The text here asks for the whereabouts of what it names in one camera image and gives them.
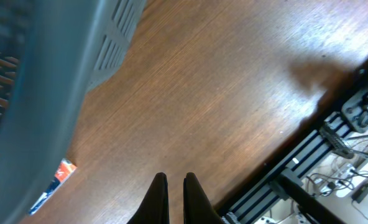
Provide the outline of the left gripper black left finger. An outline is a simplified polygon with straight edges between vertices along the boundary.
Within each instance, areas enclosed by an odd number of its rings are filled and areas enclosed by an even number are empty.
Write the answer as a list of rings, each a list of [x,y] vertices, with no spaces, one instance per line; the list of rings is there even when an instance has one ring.
[[[139,208],[127,224],[169,224],[168,182],[163,172],[155,175]]]

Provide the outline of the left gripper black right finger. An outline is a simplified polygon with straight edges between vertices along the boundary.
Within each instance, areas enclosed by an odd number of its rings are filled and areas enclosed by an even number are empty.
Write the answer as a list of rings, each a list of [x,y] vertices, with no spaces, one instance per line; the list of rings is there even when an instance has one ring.
[[[185,224],[223,224],[193,172],[184,179],[183,202]]]

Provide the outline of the dark blue tissue pack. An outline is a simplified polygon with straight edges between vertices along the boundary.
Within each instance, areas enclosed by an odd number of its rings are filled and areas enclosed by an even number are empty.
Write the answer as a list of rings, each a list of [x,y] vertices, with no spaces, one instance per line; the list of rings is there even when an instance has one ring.
[[[48,188],[40,195],[38,200],[30,208],[28,214],[35,214],[39,208],[65,183],[66,180],[76,171],[76,165],[72,164],[68,159],[63,158],[54,178]]]

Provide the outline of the grey plastic lattice basket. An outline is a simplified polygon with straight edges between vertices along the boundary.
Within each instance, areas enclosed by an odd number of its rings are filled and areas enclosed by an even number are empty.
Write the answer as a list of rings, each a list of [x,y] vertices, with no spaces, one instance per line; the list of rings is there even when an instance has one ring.
[[[120,68],[145,0],[0,0],[0,223],[51,184],[85,95]]]

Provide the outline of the black aluminium frame rail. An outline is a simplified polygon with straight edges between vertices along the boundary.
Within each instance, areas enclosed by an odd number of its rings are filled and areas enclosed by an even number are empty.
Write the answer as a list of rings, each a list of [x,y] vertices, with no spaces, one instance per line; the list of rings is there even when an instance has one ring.
[[[276,175],[287,168],[303,179],[332,151],[333,146],[313,129],[271,171],[224,204],[218,215],[226,223],[254,223],[280,200],[269,185]]]

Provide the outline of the grey metal clamp bracket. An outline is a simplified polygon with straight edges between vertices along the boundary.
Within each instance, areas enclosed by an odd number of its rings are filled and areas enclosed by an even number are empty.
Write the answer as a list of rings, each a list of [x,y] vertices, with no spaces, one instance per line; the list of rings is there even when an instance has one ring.
[[[368,130],[368,88],[356,92],[342,106],[341,114],[350,127],[358,133]]]

